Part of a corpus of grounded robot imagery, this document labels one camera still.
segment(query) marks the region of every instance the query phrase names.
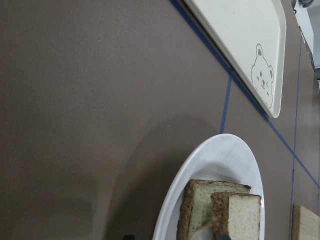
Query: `bread crust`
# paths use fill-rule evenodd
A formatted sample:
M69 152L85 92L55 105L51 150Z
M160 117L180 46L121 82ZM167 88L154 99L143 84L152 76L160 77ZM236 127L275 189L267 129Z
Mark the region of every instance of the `bread crust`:
M190 220L193 210L193 203L195 197L195 188L197 185L222 185L222 186L232 186L232 187L243 187L250 190L251 187L248 185L231 183L227 181L212 181L212 180L199 180L190 179L186 186L184 187L183 200L180 206L180 217L178 220L176 239L177 240L188 240Z

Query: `bread slice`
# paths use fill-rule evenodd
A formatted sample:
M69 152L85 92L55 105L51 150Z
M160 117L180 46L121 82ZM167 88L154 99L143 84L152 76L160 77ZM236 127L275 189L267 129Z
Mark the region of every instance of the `bread slice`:
M212 200L213 239L229 235L232 240L258 240L261 196L215 192Z
M211 222L211 194L215 192L250 192L251 187L226 181L190 179L184 188L176 239L187 240L204 223Z

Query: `brown table surface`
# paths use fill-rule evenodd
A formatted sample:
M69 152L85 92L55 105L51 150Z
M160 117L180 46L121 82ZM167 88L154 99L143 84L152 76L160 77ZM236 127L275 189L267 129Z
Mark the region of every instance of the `brown table surface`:
M265 239L289 238L292 203L318 214L319 88L281 2L276 119L227 88L169 0L2 2L0 239L151 239L180 166L222 123L256 157Z

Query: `bear face drawing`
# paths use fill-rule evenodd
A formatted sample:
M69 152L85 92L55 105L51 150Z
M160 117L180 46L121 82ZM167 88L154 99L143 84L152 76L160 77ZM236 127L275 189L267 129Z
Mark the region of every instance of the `bear face drawing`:
M256 45L256 58L251 69L251 82L263 99L271 108L273 103L272 83L274 82L274 70L264 58L264 52L260 44Z

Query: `white plate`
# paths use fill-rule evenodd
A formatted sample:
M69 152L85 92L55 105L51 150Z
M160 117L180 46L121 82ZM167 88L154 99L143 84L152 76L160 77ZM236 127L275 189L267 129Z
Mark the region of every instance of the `white plate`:
M260 195L260 240L265 238L265 203L260 171L248 145L232 134L219 134L200 144L175 176L162 204L153 240L175 240L183 191L190 179L228 181L251 186Z

